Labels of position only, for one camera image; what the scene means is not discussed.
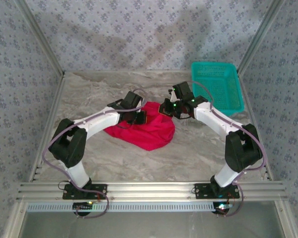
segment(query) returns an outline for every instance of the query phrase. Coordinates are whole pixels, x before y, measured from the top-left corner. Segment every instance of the floral pattern wallpaper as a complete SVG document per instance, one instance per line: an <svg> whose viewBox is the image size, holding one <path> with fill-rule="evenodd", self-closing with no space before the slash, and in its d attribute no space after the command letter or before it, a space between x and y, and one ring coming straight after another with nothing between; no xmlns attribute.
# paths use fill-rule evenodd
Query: floral pattern wallpaper
<svg viewBox="0 0 298 238"><path fill-rule="evenodd" d="M27 0L64 71L237 67L272 0Z"/></svg>
<svg viewBox="0 0 298 238"><path fill-rule="evenodd" d="M13 1L0 0L0 237L36 155L59 76Z"/></svg>
<svg viewBox="0 0 298 238"><path fill-rule="evenodd" d="M298 0L285 2L242 79L298 221Z"/></svg>

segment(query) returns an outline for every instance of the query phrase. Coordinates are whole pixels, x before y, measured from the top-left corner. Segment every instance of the marble floor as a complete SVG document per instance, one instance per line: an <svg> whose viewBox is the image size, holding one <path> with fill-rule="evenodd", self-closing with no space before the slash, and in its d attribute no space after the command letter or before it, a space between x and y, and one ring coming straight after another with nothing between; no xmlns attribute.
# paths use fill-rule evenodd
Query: marble floor
<svg viewBox="0 0 298 238"><path fill-rule="evenodd" d="M162 103L172 85L191 80L189 72L78 72L66 73L65 85L54 123L64 118L79 119L124 98L129 90L141 87L149 101ZM248 108L232 118L250 122ZM105 132L86 144L83 164L93 180L100 181L198 181L209 180L224 165L224 141L195 119L173 119L173 140L163 148L145 151ZM58 162L48 152L53 164ZM43 165L39 180L62 180L60 172ZM265 171L249 172L241 180L261 180Z"/></svg>

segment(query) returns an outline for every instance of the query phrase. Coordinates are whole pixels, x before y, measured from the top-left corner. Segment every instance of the red cloth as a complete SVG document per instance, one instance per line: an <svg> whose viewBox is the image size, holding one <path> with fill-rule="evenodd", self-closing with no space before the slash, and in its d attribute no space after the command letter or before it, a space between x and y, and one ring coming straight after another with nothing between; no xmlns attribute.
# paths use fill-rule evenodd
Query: red cloth
<svg viewBox="0 0 298 238"><path fill-rule="evenodd" d="M145 150L154 150L168 144L174 135L172 118L159 113L159 103L147 102L142 111L147 112L147 122L142 125L130 125L125 121L119 126L111 126L104 131L109 135L137 145Z"/></svg>

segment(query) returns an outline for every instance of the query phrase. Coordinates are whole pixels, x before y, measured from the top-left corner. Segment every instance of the gray surface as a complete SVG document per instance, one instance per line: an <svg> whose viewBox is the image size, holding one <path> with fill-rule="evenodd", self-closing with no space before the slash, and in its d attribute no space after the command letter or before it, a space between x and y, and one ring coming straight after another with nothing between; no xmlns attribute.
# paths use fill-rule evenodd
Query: gray surface
<svg viewBox="0 0 298 238"><path fill-rule="evenodd" d="M298 221L298 0L286 1L242 77L270 159Z"/></svg>
<svg viewBox="0 0 298 238"><path fill-rule="evenodd" d="M27 181L59 77L14 1L0 0L0 237Z"/></svg>
<svg viewBox="0 0 298 238"><path fill-rule="evenodd" d="M191 80L188 72L82 72L66 73L54 127L64 118L79 119L124 98L129 90L143 87L150 101L170 97L168 89L177 82ZM247 112L233 119L249 123ZM195 119L173 119L176 132L165 147L146 151L104 131L86 144L83 164L93 180L104 181L198 181L209 180L224 165L224 141ZM53 164L58 161L48 152ZM64 175L43 165L39 180L63 180ZM242 179L260 180L264 170L247 173Z"/></svg>
<svg viewBox="0 0 298 238"><path fill-rule="evenodd" d="M26 0L65 71L236 65L272 0Z"/></svg>
<svg viewBox="0 0 298 238"><path fill-rule="evenodd" d="M273 202L245 203L233 217L211 212L107 213L77 219L67 213L27 213L19 238L282 238Z"/></svg>

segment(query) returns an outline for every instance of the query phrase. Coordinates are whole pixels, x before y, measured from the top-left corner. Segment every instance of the teal basket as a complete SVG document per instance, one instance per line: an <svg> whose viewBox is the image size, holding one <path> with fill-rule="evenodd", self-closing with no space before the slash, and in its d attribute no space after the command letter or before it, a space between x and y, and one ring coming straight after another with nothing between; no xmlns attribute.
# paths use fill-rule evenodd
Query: teal basket
<svg viewBox="0 0 298 238"><path fill-rule="evenodd" d="M244 111L244 101L239 85L236 67L231 63L194 62L191 66L192 80L197 81L210 91L214 107L226 116ZM193 84L195 97L203 96L211 101L207 92Z"/></svg>

